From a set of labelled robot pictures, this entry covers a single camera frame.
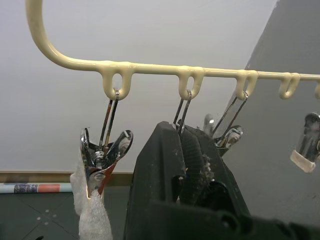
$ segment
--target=tiled floor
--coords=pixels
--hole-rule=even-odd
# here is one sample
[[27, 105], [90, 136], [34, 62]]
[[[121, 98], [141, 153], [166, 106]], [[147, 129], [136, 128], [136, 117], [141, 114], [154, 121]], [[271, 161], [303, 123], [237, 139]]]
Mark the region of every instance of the tiled floor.
[[[107, 187], [104, 196], [113, 239], [120, 240], [129, 187]], [[0, 240], [76, 240], [78, 222], [72, 193], [0, 194]]]

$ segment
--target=white wall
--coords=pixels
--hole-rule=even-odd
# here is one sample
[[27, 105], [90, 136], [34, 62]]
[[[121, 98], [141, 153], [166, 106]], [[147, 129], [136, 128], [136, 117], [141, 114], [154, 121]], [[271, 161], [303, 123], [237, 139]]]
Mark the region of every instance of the white wall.
[[[242, 69], [276, 0], [45, 0], [47, 34], [63, 54], [88, 60]], [[72, 171], [80, 129], [99, 138], [107, 98], [95, 72], [64, 69], [33, 43], [22, 1], [0, 3], [0, 171]], [[205, 78], [186, 124], [219, 118], [235, 80]], [[176, 76], [135, 74], [116, 112], [111, 137], [134, 133], [117, 165], [132, 172], [160, 121], [171, 122], [180, 97]]]

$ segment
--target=wooden baseboard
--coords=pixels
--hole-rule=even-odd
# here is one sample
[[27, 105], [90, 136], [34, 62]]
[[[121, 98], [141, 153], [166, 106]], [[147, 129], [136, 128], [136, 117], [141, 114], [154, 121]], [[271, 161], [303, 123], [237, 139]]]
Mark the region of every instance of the wooden baseboard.
[[[0, 172], [0, 183], [70, 183], [71, 172]], [[115, 172], [107, 186], [130, 186], [133, 174]]]

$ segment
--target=cream plastic hanger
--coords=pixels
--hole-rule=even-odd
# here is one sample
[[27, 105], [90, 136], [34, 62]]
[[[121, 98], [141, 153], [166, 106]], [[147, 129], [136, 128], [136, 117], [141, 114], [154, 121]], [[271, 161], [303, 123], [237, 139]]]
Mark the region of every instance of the cream plastic hanger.
[[240, 99], [246, 98], [253, 93], [257, 79], [280, 80], [279, 95], [282, 99], [290, 98], [300, 81], [316, 81], [315, 97], [320, 99], [320, 75], [302, 74], [290, 72], [268, 72], [255, 70], [234, 70], [206, 68], [200, 66], [171, 66], [157, 64], [133, 63], [128, 61], [96, 61], [83, 60], [65, 56], [61, 54], [48, 40], [43, 19], [42, 19], [42, 0], [26, 0], [26, 15], [32, 38], [39, 50], [52, 62], [67, 69], [81, 71], [95, 71], [102, 75], [103, 90], [111, 100], [116, 99], [113, 89], [113, 76], [120, 74], [122, 76], [122, 88], [119, 90], [119, 100], [124, 99], [130, 91], [131, 78], [133, 74], [158, 74], [158, 75], [176, 75], [179, 78], [179, 95], [182, 99], [188, 100], [187, 83], [189, 77], [194, 78], [193, 88], [191, 90], [192, 99], [195, 98], [201, 88], [204, 77], [235, 78], [235, 95]]

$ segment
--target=gray wall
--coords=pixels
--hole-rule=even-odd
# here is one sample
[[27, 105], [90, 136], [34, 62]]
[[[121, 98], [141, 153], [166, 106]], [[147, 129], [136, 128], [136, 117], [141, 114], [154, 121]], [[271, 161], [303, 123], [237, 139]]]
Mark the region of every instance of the gray wall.
[[[53, 45], [69, 57], [243, 69], [275, 3], [44, 0], [43, 21]], [[0, 6], [0, 171], [72, 171], [80, 129], [90, 127], [96, 140], [101, 133], [107, 103], [101, 75], [46, 59], [31, 38], [24, 1], [1, 1]], [[208, 112], [218, 119], [235, 82], [206, 77], [190, 104], [187, 124], [202, 126]], [[133, 76], [128, 97], [118, 105], [111, 140], [130, 129], [134, 142], [115, 171], [133, 171], [156, 124], [173, 121], [179, 101], [176, 76]]]
[[[320, 74], [320, 1], [280, 0], [247, 69]], [[304, 117], [320, 112], [316, 83], [300, 82], [281, 100], [280, 81], [258, 80], [236, 124], [245, 136], [225, 156], [253, 215], [320, 224], [320, 169], [306, 174], [290, 161]]]

